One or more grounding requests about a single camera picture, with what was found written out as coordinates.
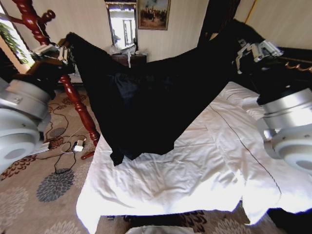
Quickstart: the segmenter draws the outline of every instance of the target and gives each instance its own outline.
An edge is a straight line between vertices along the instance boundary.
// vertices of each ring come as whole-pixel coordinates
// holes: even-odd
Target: white duvet
[[[255,127],[263,111],[255,100],[255,93],[230,82],[172,151],[125,157],[116,167],[101,136],[77,202],[84,226],[95,233],[101,215],[232,211],[240,200],[251,224],[269,208],[311,208],[312,178],[266,154]]]

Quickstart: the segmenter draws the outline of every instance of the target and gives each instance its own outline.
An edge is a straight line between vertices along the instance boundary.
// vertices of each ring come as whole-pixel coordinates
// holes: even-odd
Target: wooden bedpost
[[[96,146],[99,140],[99,133],[96,130],[96,126],[86,106],[81,102],[79,93],[71,84],[69,75],[63,75],[60,78],[60,81],[64,85],[67,96],[74,103],[75,110],[78,112],[84,127],[88,130],[90,134],[90,138],[93,141],[94,146]]]
[[[40,44],[49,44],[49,36],[45,31],[45,24],[55,18],[55,13],[52,10],[48,10],[42,17],[38,16],[32,0],[12,0],[19,11],[21,12],[22,23],[31,30],[34,38],[40,42]]]
[[[46,13],[42,15],[42,17],[38,16],[34,7],[32,0],[12,0],[18,7],[21,12],[21,19],[11,17],[8,18],[15,23],[22,23],[27,28],[31,30],[34,35],[34,38],[42,44],[49,44],[50,39],[48,34],[45,31],[45,25],[47,22],[51,21],[55,18],[55,13],[52,10],[48,10]],[[81,102],[79,93],[75,89],[75,87],[70,82],[69,75],[63,75],[60,78],[60,81],[64,85],[65,92],[69,99],[74,103],[75,110],[78,112],[81,121],[84,127],[88,130],[90,134],[90,138],[93,141],[93,144],[96,146],[99,140],[99,133],[96,130],[96,126],[86,108],[86,106]],[[90,152],[85,156],[82,156],[81,159],[86,159],[88,157],[93,156],[94,152]]]

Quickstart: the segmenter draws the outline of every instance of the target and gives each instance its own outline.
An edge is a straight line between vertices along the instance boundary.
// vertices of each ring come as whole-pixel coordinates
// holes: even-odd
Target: window
[[[120,49],[137,42],[136,1],[106,2],[113,45]]]
[[[21,64],[28,64],[29,67],[34,63],[24,41],[14,25],[6,19],[6,12],[0,4],[0,35],[11,51],[15,54]]]

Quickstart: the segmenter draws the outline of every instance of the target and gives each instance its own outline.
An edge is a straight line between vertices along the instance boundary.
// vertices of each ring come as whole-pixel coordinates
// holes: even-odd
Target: black cable
[[[58,105],[57,108],[60,106],[58,103],[49,103],[49,105]],[[65,115],[55,113],[55,110],[56,110],[57,108],[53,109],[53,110],[52,110],[52,113],[55,114],[55,115],[58,115],[58,116],[63,116],[63,117],[65,118],[65,120],[66,120],[66,122],[67,122],[66,127],[65,127],[65,131],[63,132],[63,133],[65,133],[66,130],[68,129],[69,121],[68,121],[68,119],[67,119],[67,117],[66,117]],[[46,139],[45,141],[46,141],[46,142],[47,142],[47,141],[53,141],[53,140],[59,140],[59,139],[62,139],[62,138],[64,138],[64,137],[84,137],[84,139],[87,138],[87,137],[84,136],[84,135],[61,136],[61,135],[62,135],[62,134],[61,134],[60,136],[56,136],[56,137],[54,137],[54,138],[52,138],[52,139],[48,139],[48,135],[47,135],[47,134],[53,129],[53,123],[52,123],[52,122],[50,122],[50,123],[51,123],[51,129],[45,133],[45,139]],[[68,148],[64,153],[62,153],[62,154],[60,154],[60,155],[54,155],[54,156],[45,157],[45,158],[38,158],[38,157],[36,157],[36,159],[39,159],[39,160],[46,160],[46,159],[49,159],[49,158],[58,157],[56,163],[54,164],[54,173],[59,175],[59,174],[68,172],[69,170],[72,169],[72,167],[73,167],[73,166],[76,164],[76,162],[77,162],[77,159],[76,159],[76,152],[74,151],[74,146],[76,145],[77,142],[75,142],[73,146],[72,146],[72,143],[69,142],[69,141],[66,142],[66,143],[64,143],[64,144],[67,144],[67,143],[69,143],[69,148]],[[63,171],[63,172],[57,172],[57,163],[60,161],[60,158],[61,158],[65,153],[68,153],[68,152],[69,152],[70,149],[71,149],[72,153],[74,154],[74,163],[72,164],[72,166],[71,166],[68,170],[65,170],[65,171]]]

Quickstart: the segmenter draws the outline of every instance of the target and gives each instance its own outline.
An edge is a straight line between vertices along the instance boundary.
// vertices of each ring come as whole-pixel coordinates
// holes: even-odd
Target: floor
[[[92,114],[83,89],[80,97]],[[85,234],[76,215],[76,201],[84,184],[92,158],[80,157],[94,150],[90,137],[72,102],[60,91],[49,103],[52,120],[45,132],[51,150],[25,157],[1,175],[0,233],[6,234]],[[82,152],[62,154],[78,139],[85,139]],[[233,212],[193,211],[159,216],[105,216],[97,234],[124,234],[131,227],[171,225],[192,227],[203,234],[279,234],[280,230],[265,215],[254,226],[241,204]]]

